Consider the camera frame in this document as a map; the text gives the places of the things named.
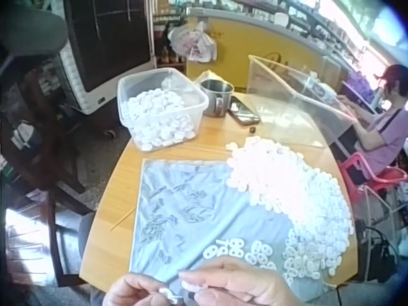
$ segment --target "yellow counter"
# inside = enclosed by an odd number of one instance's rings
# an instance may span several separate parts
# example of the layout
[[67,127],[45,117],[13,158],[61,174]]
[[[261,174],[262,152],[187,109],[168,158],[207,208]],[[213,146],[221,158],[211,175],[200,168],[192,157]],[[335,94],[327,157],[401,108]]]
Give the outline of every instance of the yellow counter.
[[191,79],[209,69],[231,82],[236,91],[245,92],[249,54],[306,73],[315,71],[334,89],[340,89],[341,81],[347,77],[347,68],[340,63],[335,64],[335,59],[324,60],[324,57],[330,57],[328,51],[271,22],[230,11],[190,9],[189,26],[195,27],[199,21],[206,23],[207,34],[217,43],[217,60],[210,63],[188,62],[187,76]]

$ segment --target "pink shirt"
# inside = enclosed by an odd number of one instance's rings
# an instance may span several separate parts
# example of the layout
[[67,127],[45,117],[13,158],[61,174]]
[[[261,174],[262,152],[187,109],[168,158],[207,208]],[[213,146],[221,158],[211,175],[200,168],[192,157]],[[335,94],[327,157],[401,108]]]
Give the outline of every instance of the pink shirt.
[[[398,153],[404,146],[405,139],[408,137],[408,111],[401,109],[388,110],[371,123],[367,131],[372,130],[380,133],[385,145],[366,151],[357,143],[356,149],[364,155],[371,170],[378,174],[397,158]],[[370,174],[364,167],[361,170],[366,179],[371,179]]]

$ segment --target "red chair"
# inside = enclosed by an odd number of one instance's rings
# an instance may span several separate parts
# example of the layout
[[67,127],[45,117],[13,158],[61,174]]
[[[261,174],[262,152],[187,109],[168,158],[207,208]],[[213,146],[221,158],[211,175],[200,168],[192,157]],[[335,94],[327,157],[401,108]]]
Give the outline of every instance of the red chair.
[[[395,241],[395,224],[394,224],[393,214],[399,211],[401,208],[405,207],[406,205],[398,206],[396,204],[396,207],[393,209],[389,203],[384,201],[378,195],[378,191],[381,189],[391,189],[394,201],[395,203],[397,203],[397,197],[395,194],[394,187],[401,182],[408,181],[408,175],[406,174],[406,172],[401,170],[400,168],[389,166],[383,172],[376,175],[371,170],[363,154],[361,154],[360,152],[355,152],[352,156],[350,156],[350,158],[347,161],[343,163],[338,162],[338,164],[339,164],[340,172],[344,179],[344,183],[346,184],[346,188],[349,193],[351,203],[353,204],[353,203],[359,202],[362,199],[363,195],[366,195],[367,208],[368,208],[368,219],[370,222],[372,222],[372,220],[371,220],[371,213],[370,213],[370,205],[368,204],[368,196],[366,193],[367,190],[370,190],[372,194],[376,198],[378,198],[378,200],[381,203],[383,203],[384,206],[388,209],[387,214],[384,213],[384,218],[380,220],[376,220],[375,224],[380,223],[381,221],[387,219],[388,216],[391,216],[391,222],[393,226],[393,239]],[[352,166],[356,166],[357,168],[366,169],[369,172],[372,179],[370,179],[369,181],[367,181],[366,183],[360,186],[356,186],[351,180],[351,177],[347,172],[347,169],[349,169]]]

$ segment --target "woman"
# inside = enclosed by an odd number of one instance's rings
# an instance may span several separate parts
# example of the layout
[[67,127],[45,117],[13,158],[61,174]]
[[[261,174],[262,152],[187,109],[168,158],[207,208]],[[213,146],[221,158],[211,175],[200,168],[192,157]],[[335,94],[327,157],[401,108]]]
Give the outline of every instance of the woman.
[[[390,109],[380,115],[373,115],[345,96],[339,96],[343,104],[368,123],[368,128],[364,128],[356,120],[352,128],[340,136],[339,141],[350,154],[361,152],[374,174],[382,172],[397,158],[408,137],[408,111],[405,109],[408,100],[408,68],[392,65],[380,78],[386,81],[384,98],[391,102]],[[347,159],[338,148],[332,147],[332,151],[338,160]],[[352,168],[349,174],[356,185],[371,179],[364,167]]]

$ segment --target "wooden table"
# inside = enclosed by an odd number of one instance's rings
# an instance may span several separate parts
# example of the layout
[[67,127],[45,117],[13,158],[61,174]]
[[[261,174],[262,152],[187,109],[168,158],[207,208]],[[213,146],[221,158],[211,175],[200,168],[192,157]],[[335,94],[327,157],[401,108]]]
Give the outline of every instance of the wooden table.
[[[237,96],[251,106],[250,97],[240,94]],[[263,116],[263,123],[256,126],[256,134],[284,140],[294,151],[301,152],[308,164],[337,177],[349,202],[346,187],[332,153],[310,117],[282,103],[271,104],[269,101],[268,109],[272,109],[272,112]],[[110,177],[96,212],[82,261],[81,278],[107,291],[116,279],[129,270],[135,213],[129,214],[114,229],[112,227],[136,207],[143,158],[224,161],[230,156],[225,145],[229,142],[243,145],[247,136],[249,128],[239,126],[227,115],[223,119],[203,117],[200,133],[195,139],[168,149],[143,153],[135,147],[132,140],[129,141]],[[326,282],[341,284],[354,276],[357,268],[356,237],[352,236],[350,247],[344,253],[336,275]]]

